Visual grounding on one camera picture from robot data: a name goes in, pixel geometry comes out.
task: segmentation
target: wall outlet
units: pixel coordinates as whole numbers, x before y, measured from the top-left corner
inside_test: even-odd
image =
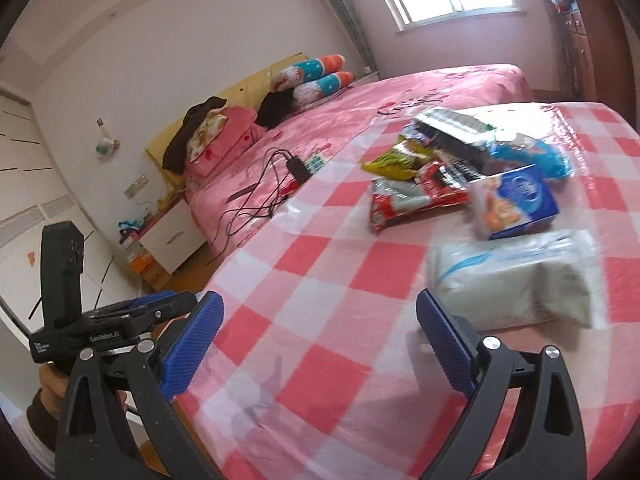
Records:
[[[141,175],[131,186],[127,187],[124,196],[129,199],[135,197],[138,192],[149,183],[149,179],[145,175]]]

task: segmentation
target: yellow headboard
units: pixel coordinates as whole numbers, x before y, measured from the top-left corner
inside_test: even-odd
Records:
[[[299,61],[308,59],[304,54],[296,54],[287,57],[260,72],[256,72],[252,76],[242,80],[241,82],[227,88],[222,92],[214,92],[220,98],[226,99],[227,106],[243,106],[245,108],[253,108],[256,112],[259,110],[265,96],[271,91],[271,75],[284,70],[287,66]],[[154,140],[146,147],[146,152],[156,163],[158,170],[162,174],[162,179],[167,185],[167,191],[171,194],[183,185],[182,177],[162,169],[162,158],[164,151],[169,145],[175,134],[182,126],[182,118],[175,121],[174,124],[162,131]]]

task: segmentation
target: dark cuff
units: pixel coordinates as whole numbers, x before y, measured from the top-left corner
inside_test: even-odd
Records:
[[[56,437],[58,435],[58,422],[44,407],[40,399],[40,392],[33,397],[31,406],[27,408],[27,422],[31,431],[47,448],[56,451]]]

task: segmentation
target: checkered tablecloth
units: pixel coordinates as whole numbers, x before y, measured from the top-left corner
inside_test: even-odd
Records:
[[[512,349],[558,346],[577,393],[589,475],[640,413],[640,142],[599,104],[487,107],[493,124],[548,132],[575,176],[556,190],[555,228],[596,238],[606,330],[551,322],[500,333]],[[364,131],[309,181],[208,285],[225,322],[180,403],[228,480],[411,479],[465,405],[415,317],[431,246],[472,238],[462,211],[368,227],[371,176],[359,168],[407,120]],[[509,396],[479,469],[495,459]]]

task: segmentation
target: white pouch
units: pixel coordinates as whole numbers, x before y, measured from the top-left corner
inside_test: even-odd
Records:
[[[433,248],[429,286],[476,330],[553,318],[606,326],[604,282],[587,231],[562,230]]]

